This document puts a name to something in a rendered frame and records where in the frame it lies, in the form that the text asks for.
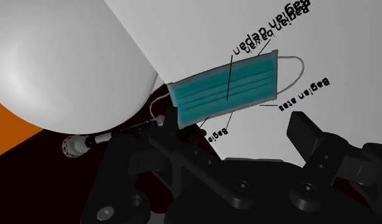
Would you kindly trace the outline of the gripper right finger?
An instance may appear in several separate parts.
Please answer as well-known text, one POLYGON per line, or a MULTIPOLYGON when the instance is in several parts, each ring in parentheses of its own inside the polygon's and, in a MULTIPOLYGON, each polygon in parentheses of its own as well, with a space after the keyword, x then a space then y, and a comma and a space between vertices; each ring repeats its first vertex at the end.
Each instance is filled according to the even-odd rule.
POLYGON ((322 131, 301 111, 290 116, 286 135, 305 161, 289 199, 301 211, 315 213, 329 203, 336 178, 346 179, 382 219, 382 144, 352 146, 322 131))

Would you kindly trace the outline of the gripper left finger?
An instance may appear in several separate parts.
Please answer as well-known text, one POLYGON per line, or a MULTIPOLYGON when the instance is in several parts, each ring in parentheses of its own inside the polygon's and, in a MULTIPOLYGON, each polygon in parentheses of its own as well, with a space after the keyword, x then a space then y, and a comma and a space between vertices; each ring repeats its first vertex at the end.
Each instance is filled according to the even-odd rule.
POLYGON ((108 141, 94 184, 83 209, 80 224, 147 224, 150 199, 135 189, 131 177, 156 170, 170 171, 167 188, 181 195, 181 172, 188 170, 224 201, 238 210, 255 203, 250 190, 240 190, 238 180, 220 177, 213 168, 219 161, 196 144, 178 139, 178 110, 169 108, 161 127, 150 127, 140 139, 115 134, 108 141))

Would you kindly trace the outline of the black and white pen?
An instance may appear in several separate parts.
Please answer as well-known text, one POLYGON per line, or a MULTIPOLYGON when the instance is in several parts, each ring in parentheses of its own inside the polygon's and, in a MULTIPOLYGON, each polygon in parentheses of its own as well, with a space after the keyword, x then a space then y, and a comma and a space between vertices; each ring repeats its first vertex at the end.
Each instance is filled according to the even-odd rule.
POLYGON ((164 119, 164 115, 159 115, 156 118, 149 119, 137 125, 133 125, 122 130, 107 132, 97 136, 72 135, 63 140, 62 152, 69 158, 77 158, 84 155, 91 148, 97 146, 98 144, 108 142, 116 134, 130 134, 133 136, 140 136, 147 128, 162 126, 164 119))

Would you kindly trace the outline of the large white rounded object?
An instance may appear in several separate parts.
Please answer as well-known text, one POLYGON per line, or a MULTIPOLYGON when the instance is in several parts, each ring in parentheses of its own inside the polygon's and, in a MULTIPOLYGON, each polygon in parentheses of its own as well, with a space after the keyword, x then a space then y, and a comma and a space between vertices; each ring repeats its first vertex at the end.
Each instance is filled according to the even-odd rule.
POLYGON ((0 103, 66 134, 132 118, 157 72, 105 0, 0 0, 0 103))

